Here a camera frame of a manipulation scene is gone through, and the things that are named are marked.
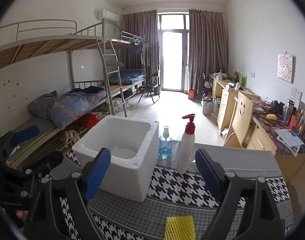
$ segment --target pink canvas picture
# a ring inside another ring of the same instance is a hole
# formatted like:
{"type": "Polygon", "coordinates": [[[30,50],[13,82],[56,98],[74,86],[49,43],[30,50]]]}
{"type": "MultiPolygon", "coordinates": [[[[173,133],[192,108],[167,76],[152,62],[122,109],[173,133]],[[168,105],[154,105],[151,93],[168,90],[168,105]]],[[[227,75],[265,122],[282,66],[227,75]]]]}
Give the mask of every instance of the pink canvas picture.
{"type": "Polygon", "coordinates": [[[293,74],[293,56],[278,54],[277,77],[291,83],[293,74]]]}

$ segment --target metal bed ladder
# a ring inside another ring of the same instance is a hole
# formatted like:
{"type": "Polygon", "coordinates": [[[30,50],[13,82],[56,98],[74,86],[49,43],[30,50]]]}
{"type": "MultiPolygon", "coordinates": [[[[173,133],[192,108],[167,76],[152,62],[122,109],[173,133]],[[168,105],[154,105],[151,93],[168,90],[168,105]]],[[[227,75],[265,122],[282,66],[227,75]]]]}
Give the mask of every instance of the metal bed ladder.
{"type": "Polygon", "coordinates": [[[106,91],[108,94],[108,100],[109,100],[109,112],[111,112],[111,114],[116,115],[116,110],[119,107],[123,107],[124,109],[124,113],[125,113],[125,117],[127,117],[127,110],[126,110],[126,103],[125,103],[125,98],[124,98],[124,94],[123,94],[123,90],[122,90],[122,84],[121,84],[121,77],[120,77],[120,70],[119,70],[119,66],[117,66],[118,70],[115,71],[111,71],[111,72],[107,72],[107,62],[105,57],[107,56],[115,56],[116,60],[118,61],[118,57],[117,57],[117,53],[115,51],[115,48],[113,47],[113,44],[111,41],[109,41],[110,43],[110,47],[113,50],[113,54],[106,54],[106,43],[105,40],[103,38],[102,44],[103,44],[103,50],[101,49],[98,40],[96,39],[96,44],[98,47],[98,51],[102,60],[102,65],[103,65],[103,74],[104,74],[104,79],[105,79],[105,87],[106,87],[106,91]],[[117,73],[118,76],[118,83],[119,83],[119,89],[120,89],[120,96],[121,96],[121,104],[119,106],[117,106],[116,108],[113,105],[113,101],[112,101],[112,96],[111,96],[111,90],[110,90],[110,85],[109,85],[109,78],[108,75],[113,74],[113,73],[117,73]]]}

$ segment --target blue gripper pad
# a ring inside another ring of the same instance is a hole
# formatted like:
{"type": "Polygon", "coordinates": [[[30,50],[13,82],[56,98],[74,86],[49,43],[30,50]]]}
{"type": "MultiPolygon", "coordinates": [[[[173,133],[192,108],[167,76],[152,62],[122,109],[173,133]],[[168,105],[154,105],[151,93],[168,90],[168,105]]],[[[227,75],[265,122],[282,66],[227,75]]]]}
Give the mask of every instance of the blue gripper pad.
{"type": "Polygon", "coordinates": [[[214,162],[205,149],[196,151],[196,165],[209,188],[211,195],[219,202],[225,197],[227,183],[222,166],[214,162]]]}
{"type": "Polygon", "coordinates": [[[40,129],[38,126],[33,125],[31,127],[28,127],[22,131],[16,132],[14,134],[14,137],[12,139],[13,143],[15,144],[19,144],[22,143],[24,141],[27,141],[37,135],[40,134],[40,129]]]}
{"type": "Polygon", "coordinates": [[[86,163],[81,171],[82,178],[78,184],[84,201],[88,202],[97,194],[110,162],[110,150],[102,148],[93,161],[86,163]]]}

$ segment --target chair back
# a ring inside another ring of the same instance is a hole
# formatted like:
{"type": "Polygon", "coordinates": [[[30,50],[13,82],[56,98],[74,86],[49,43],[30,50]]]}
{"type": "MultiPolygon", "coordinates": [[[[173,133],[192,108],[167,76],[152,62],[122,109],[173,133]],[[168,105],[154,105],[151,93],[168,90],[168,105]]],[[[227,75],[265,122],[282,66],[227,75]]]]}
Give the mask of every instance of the chair back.
{"type": "Polygon", "coordinates": [[[149,79],[148,84],[157,84],[158,77],[160,76],[160,70],[157,70],[149,79]]]}
{"type": "Polygon", "coordinates": [[[236,133],[237,139],[242,145],[252,118],[254,104],[241,92],[238,92],[238,102],[235,117],[232,121],[232,128],[236,133]]]}

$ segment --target drawer handle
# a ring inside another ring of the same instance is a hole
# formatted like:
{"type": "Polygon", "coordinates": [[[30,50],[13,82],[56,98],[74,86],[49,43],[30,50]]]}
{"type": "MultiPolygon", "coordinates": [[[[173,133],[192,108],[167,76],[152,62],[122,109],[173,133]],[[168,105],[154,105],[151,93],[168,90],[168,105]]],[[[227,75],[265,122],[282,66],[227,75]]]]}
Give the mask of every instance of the drawer handle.
{"type": "Polygon", "coordinates": [[[264,149],[265,149],[265,147],[262,145],[261,141],[260,141],[259,139],[257,139],[257,140],[258,140],[258,142],[259,142],[259,144],[260,144],[261,148],[264,150],[264,149]]]}

